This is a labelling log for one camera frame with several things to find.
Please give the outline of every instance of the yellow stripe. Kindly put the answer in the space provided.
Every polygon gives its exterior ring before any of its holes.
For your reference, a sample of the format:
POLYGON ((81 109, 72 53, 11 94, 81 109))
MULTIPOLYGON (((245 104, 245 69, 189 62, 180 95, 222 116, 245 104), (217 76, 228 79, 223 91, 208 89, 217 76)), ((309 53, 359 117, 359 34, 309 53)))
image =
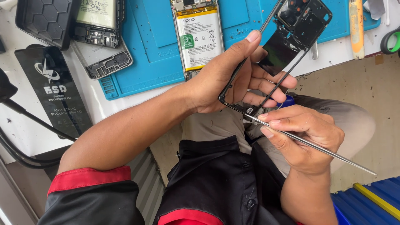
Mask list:
POLYGON ((203 66, 195 66, 195 67, 190 67, 190 68, 187 68, 186 69, 186 71, 191 71, 191 70, 200 70, 201 68, 203 68, 204 67, 204 65, 203 66))
POLYGON ((205 11, 205 12, 199 12, 199 13, 194 13, 194 14, 189 14, 189 15, 183 15, 183 16, 178 16, 177 19, 183 19, 183 18, 189 18, 193 16, 202 16, 202 15, 207 15, 211 13, 217 13, 217 10, 211 10, 211 11, 205 11))
POLYGON ((400 220, 400 211, 393 207, 391 204, 387 203, 385 200, 365 188, 359 183, 353 184, 354 188, 369 198, 371 201, 379 205, 386 212, 390 213, 390 215, 394 216, 396 219, 400 220))

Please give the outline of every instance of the floor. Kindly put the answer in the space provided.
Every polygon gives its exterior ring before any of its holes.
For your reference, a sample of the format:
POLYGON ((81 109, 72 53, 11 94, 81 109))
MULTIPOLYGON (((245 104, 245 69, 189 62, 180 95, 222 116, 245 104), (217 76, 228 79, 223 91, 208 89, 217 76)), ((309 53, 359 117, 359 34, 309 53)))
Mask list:
MULTIPOLYGON (((350 61, 316 71, 299 80, 294 92, 318 98, 336 99, 359 105, 373 115, 376 131, 370 143, 352 158, 370 168, 370 175, 351 165, 344 165, 332 175, 331 191, 345 190, 353 183, 367 184, 400 175, 400 58, 384 55, 350 61)), ((180 125, 172 128, 150 145, 165 184, 166 175, 177 163, 180 125)))

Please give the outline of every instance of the hexagon pattern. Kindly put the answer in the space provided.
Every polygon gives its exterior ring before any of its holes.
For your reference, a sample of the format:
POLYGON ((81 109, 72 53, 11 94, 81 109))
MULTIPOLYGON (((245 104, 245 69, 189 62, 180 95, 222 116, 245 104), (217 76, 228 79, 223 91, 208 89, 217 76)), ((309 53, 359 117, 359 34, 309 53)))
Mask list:
POLYGON ((25 22, 32 24, 36 33, 50 39, 61 40, 68 23, 68 9, 72 0, 27 0, 25 22))

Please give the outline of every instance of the lightning bolt logo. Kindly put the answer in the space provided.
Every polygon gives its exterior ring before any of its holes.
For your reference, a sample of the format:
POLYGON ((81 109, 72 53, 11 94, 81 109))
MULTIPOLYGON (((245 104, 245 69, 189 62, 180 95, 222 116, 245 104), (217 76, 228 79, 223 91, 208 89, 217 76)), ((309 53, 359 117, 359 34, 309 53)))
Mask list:
POLYGON ((47 77, 49 79, 49 84, 50 84, 50 80, 59 80, 60 79, 60 75, 54 71, 54 70, 49 70, 47 69, 47 64, 46 64, 46 59, 44 59, 44 63, 35 63, 35 69, 37 72, 39 72, 41 75, 47 77))

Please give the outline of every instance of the shirt button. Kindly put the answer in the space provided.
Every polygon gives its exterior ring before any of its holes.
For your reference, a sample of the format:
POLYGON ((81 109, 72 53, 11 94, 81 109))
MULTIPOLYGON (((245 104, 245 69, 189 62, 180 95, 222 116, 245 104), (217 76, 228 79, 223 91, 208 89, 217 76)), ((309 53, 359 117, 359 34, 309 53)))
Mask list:
POLYGON ((254 205, 256 204, 256 201, 254 199, 250 199, 247 201, 247 209, 250 210, 254 205))

